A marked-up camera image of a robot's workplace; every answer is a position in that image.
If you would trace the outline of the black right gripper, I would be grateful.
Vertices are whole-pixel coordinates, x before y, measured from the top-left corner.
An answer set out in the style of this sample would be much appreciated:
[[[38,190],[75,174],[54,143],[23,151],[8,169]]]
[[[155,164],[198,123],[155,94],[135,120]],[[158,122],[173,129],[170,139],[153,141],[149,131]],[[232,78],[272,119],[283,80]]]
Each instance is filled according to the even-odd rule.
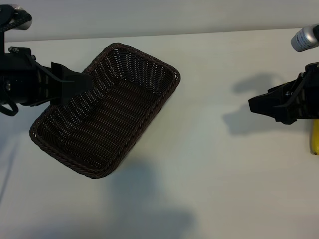
[[[275,106],[288,104],[288,113]],[[296,80],[270,88],[267,93],[251,98],[250,111],[293,124],[297,119],[319,118],[319,63],[310,63]]]

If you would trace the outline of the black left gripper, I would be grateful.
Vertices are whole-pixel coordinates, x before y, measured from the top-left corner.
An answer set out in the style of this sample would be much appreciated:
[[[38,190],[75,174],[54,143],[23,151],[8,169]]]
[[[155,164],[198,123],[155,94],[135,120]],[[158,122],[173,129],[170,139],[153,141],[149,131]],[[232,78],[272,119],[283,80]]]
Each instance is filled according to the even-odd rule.
[[[51,68],[42,66],[29,48],[10,47],[8,50],[0,56],[1,105],[7,105],[8,101],[23,106],[38,106],[48,101],[51,105],[63,105],[92,89],[92,77],[87,74],[54,62]],[[51,73],[63,82],[49,86]]]

